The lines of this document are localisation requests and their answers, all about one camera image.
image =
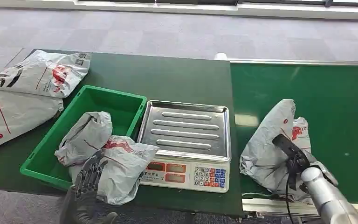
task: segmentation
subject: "plastic mailer bag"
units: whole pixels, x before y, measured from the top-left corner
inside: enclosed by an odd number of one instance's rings
[[[43,124],[63,109],[59,98],[0,91],[0,145]]]
[[[311,165],[318,165],[322,172],[337,185],[336,179],[327,168],[311,154],[308,135],[308,122],[305,118],[294,119],[296,105],[292,99],[283,99],[261,122],[240,156],[240,172],[273,194],[285,195],[286,181],[289,176],[286,168],[287,155],[277,148],[272,140],[279,134],[285,135],[307,156]],[[289,188],[289,197],[293,201],[308,201],[309,195],[301,188],[300,175],[296,178],[296,189]]]
[[[110,114],[87,112],[62,139],[55,152],[58,161],[69,167],[72,181],[76,180],[83,163],[102,149],[104,166],[98,185],[98,198],[106,203],[122,205],[134,199],[140,174],[154,158],[157,146],[134,142],[130,137],[112,133]]]
[[[36,50],[0,73],[0,90],[65,98],[87,75],[91,53],[71,55]]]
[[[112,135],[102,148],[105,165],[98,185],[98,198],[108,204],[122,205],[135,198],[140,175],[153,160],[159,147],[134,142],[127,136]],[[82,165],[69,167],[72,181]]]
[[[54,155],[64,166],[82,164],[105,145],[112,129],[109,113],[86,112],[62,139]]]

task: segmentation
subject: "green work surface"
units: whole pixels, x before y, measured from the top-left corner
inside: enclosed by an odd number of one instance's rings
[[[358,66],[231,64],[238,154],[280,100],[294,99],[309,124],[312,153],[358,203]],[[241,175],[242,193],[268,193]]]
[[[223,105],[230,111],[232,163],[225,194],[140,186],[130,204],[242,216],[230,64],[224,61],[95,53],[88,75],[64,99],[66,107],[83,85],[146,96],[148,100]],[[20,166],[54,121],[0,146],[0,189],[33,194],[64,194],[21,175]]]

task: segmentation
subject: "robotic arm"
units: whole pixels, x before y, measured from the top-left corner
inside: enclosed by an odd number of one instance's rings
[[[358,211],[319,168],[311,167],[305,154],[295,144],[282,134],[272,142],[288,156],[288,186],[295,190],[296,177],[301,174],[301,180],[326,224],[358,224]]]
[[[307,186],[312,201],[326,224],[358,224],[358,211],[341,192],[328,182],[316,167],[306,168],[301,180]]]

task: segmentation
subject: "green plastic crate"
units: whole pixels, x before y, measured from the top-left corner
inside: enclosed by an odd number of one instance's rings
[[[67,190],[72,180],[68,168],[58,162],[54,151],[79,118],[85,112],[109,112],[113,134],[134,137],[145,104],[143,96],[85,85],[21,166],[20,172],[54,188]]]

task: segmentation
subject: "white robotic arm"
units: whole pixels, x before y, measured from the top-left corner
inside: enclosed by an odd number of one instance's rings
[[[306,168],[301,173],[301,179],[307,186],[320,218],[326,224],[358,224],[358,211],[338,188],[323,177],[320,169]]]

